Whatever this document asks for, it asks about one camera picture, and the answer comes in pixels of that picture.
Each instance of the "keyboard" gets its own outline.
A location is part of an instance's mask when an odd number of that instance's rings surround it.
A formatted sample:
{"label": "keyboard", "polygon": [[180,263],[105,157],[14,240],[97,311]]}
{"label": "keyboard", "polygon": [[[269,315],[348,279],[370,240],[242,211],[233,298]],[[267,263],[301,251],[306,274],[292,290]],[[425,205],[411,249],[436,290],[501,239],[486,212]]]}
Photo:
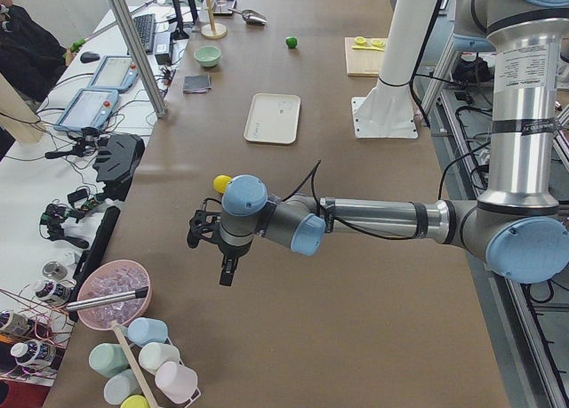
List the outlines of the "keyboard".
{"label": "keyboard", "polygon": [[154,28],[156,19],[154,14],[138,15],[132,19],[134,27],[139,32],[140,40],[146,54],[152,53],[154,48]]}

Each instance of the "white tray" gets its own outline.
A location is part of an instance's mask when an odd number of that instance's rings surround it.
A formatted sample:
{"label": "white tray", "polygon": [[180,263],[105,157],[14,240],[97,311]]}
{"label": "white tray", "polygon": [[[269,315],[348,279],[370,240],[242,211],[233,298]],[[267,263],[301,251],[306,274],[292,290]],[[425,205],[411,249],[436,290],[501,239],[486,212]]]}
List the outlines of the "white tray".
{"label": "white tray", "polygon": [[300,111],[301,98],[297,95],[255,94],[243,135],[257,143],[292,144]]}

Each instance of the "green bowl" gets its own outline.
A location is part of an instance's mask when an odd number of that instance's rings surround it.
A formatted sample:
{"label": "green bowl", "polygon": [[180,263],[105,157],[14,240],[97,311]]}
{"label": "green bowl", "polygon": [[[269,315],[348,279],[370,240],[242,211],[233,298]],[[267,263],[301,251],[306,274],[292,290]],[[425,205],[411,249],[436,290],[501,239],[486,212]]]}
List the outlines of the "green bowl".
{"label": "green bowl", "polygon": [[221,50],[217,46],[202,46],[194,51],[194,58],[204,68],[212,68],[220,62]]}

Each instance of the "blue framed tablet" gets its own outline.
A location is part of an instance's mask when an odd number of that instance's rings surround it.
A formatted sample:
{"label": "blue framed tablet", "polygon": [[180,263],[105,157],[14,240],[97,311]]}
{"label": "blue framed tablet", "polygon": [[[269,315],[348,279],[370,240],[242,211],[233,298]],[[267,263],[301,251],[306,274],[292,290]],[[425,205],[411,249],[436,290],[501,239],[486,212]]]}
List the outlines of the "blue framed tablet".
{"label": "blue framed tablet", "polygon": [[139,76],[139,70],[128,55],[105,55],[87,86],[126,92]]}
{"label": "blue framed tablet", "polygon": [[69,102],[53,128],[64,132],[81,132],[91,126],[104,129],[118,102],[117,90],[84,88]]}

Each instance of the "warning label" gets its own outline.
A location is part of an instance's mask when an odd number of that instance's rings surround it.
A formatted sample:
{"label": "warning label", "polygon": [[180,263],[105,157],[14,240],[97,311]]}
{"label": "warning label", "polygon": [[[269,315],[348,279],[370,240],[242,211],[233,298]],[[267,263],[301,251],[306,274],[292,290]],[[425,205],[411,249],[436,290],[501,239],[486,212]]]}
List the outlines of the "warning label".
{"label": "warning label", "polygon": [[546,85],[549,45],[502,52],[496,57],[494,92],[539,88]]}

